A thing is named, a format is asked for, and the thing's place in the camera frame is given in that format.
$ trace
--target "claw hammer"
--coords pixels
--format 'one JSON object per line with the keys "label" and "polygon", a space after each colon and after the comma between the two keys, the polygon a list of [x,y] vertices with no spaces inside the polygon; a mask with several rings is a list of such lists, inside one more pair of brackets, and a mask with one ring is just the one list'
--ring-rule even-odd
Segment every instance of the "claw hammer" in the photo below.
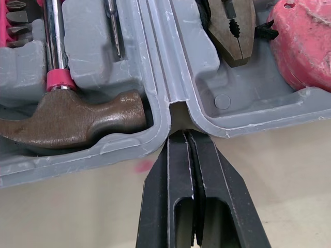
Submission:
{"label": "claw hammer", "polygon": [[93,144],[110,133],[135,133],[146,128],[138,91],[119,94],[113,101],[90,105],[79,99],[68,70],[64,49],[61,0],[44,0],[47,38],[47,93],[32,117],[0,119],[0,135],[42,148],[72,148]]}

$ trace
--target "pink handle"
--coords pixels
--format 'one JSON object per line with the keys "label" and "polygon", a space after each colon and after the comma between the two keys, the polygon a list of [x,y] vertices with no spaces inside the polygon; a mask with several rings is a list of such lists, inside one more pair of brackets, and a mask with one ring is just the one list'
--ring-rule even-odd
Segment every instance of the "pink handle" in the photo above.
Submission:
{"label": "pink handle", "polygon": [[66,69],[55,69],[47,73],[46,90],[50,92],[56,86],[68,86],[76,90],[76,84],[71,78],[70,71]]}
{"label": "pink handle", "polygon": [[6,14],[9,12],[6,7],[7,2],[8,0],[0,0],[0,48],[6,47],[7,42],[16,40],[11,38],[7,33],[7,28],[11,27],[6,18]]}

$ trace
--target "screwdriver shaft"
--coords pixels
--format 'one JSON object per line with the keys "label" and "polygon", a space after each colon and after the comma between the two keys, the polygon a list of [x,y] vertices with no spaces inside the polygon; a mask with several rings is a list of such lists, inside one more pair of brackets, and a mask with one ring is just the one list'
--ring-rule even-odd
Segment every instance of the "screwdriver shaft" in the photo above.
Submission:
{"label": "screwdriver shaft", "polygon": [[110,19],[111,29],[114,36],[115,47],[117,51],[117,55],[121,58],[121,48],[119,46],[119,36],[117,29],[117,10],[115,7],[114,0],[104,0],[104,6],[106,9],[106,15]]}

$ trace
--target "tool case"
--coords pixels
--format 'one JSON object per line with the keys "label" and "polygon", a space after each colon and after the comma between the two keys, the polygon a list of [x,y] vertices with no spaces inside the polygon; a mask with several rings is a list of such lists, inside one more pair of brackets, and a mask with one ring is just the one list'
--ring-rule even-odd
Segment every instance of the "tool case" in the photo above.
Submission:
{"label": "tool case", "polygon": [[[275,3],[254,2],[257,24]],[[202,132],[224,138],[331,117],[331,94],[314,87],[295,92],[279,74],[267,41],[255,40],[247,65],[230,68],[220,60],[195,0],[117,1],[121,60],[113,56],[103,0],[65,0],[62,10],[80,98],[103,103],[136,89],[149,127],[110,134],[82,149],[42,149],[0,137],[0,188],[141,158],[166,140],[175,102],[186,102]],[[42,20],[32,23],[32,34],[21,48],[0,48],[0,118],[31,116],[46,91]]]}

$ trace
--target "floor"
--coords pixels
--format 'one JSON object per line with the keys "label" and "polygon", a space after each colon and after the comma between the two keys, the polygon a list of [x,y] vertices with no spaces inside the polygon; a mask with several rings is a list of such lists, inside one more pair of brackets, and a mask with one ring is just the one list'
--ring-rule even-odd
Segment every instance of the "floor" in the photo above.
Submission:
{"label": "floor", "polygon": [[[187,127],[182,114],[173,119],[173,131]],[[330,127],[214,139],[244,178],[272,247],[330,247]],[[146,170],[159,152],[0,190],[0,247],[134,247]]]}

